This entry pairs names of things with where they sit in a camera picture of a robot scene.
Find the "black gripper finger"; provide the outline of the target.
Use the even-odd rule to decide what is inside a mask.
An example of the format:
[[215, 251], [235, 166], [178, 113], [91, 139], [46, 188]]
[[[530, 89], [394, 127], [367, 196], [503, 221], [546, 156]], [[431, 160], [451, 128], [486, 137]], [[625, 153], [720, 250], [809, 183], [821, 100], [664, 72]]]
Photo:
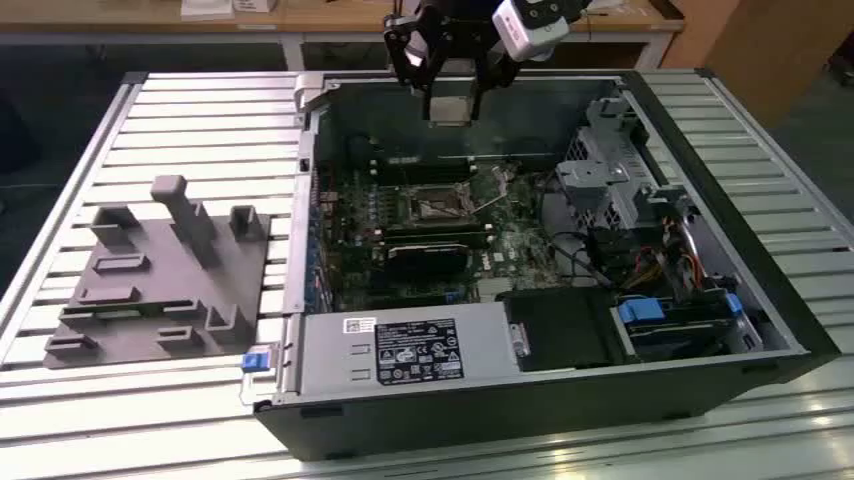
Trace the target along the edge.
[[470, 88], [470, 118], [478, 119], [482, 98], [487, 91], [507, 88], [519, 72], [521, 65], [507, 53], [498, 56], [485, 47], [471, 47], [470, 57], [474, 65], [474, 80]]
[[[402, 86], [422, 94], [422, 118], [431, 118], [433, 85], [445, 62], [442, 20], [438, 14], [389, 15], [383, 19], [383, 38], [395, 75]], [[419, 34], [426, 54], [418, 65], [407, 57], [407, 45]]]

